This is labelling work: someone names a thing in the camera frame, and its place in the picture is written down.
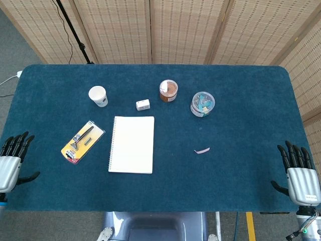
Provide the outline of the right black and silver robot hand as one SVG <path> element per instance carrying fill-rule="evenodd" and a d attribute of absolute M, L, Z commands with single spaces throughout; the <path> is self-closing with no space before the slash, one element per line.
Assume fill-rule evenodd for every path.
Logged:
<path fill-rule="evenodd" d="M 277 148 L 282 157 L 287 187 L 281 187 L 274 180 L 270 181 L 272 187 L 298 206 L 320 205 L 319 179 L 308 150 L 289 141 L 285 141 L 285 145 L 286 149 L 282 145 Z"/>

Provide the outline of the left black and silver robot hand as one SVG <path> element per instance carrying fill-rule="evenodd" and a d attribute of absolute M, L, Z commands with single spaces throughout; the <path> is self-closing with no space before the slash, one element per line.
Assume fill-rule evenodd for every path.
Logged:
<path fill-rule="evenodd" d="M 10 193 L 17 185 L 32 182 L 39 175 L 37 171 L 29 177 L 20 177 L 21 166 L 34 135 L 26 131 L 7 138 L 1 146 L 1 195 Z"/>

